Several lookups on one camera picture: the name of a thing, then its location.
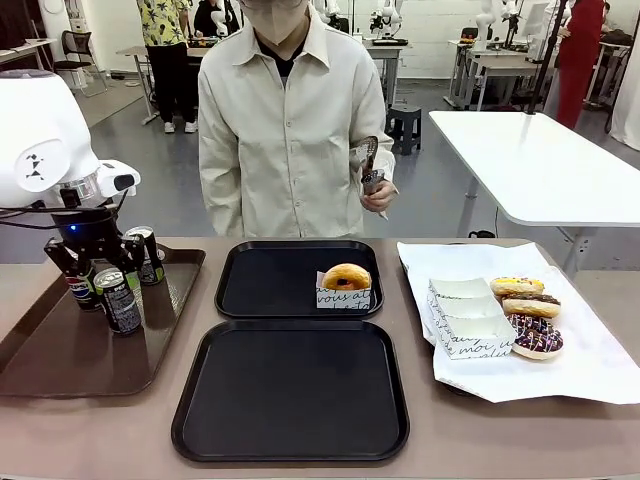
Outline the person's left hand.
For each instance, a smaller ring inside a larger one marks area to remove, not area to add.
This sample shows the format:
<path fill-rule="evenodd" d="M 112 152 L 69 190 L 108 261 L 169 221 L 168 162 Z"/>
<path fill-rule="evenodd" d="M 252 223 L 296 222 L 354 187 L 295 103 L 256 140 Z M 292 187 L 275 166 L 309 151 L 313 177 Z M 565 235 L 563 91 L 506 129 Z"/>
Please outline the person's left hand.
<path fill-rule="evenodd" d="M 382 180 L 369 193 L 365 193 L 360 201 L 366 210 L 382 214 L 386 212 L 397 195 L 398 190 L 395 185 L 388 180 Z"/>

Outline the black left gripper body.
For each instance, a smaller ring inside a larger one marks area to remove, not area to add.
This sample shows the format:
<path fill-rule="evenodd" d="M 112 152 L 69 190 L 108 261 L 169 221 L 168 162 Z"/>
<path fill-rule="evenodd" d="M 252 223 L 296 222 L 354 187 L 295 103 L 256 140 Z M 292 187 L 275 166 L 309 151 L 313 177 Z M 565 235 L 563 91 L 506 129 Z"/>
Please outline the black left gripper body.
<path fill-rule="evenodd" d="M 121 254 L 121 233 L 117 227 L 118 207 L 102 206 L 62 213 L 51 218 L 60 239 L 80 262 L 100 260 L 118 263 Z"/>

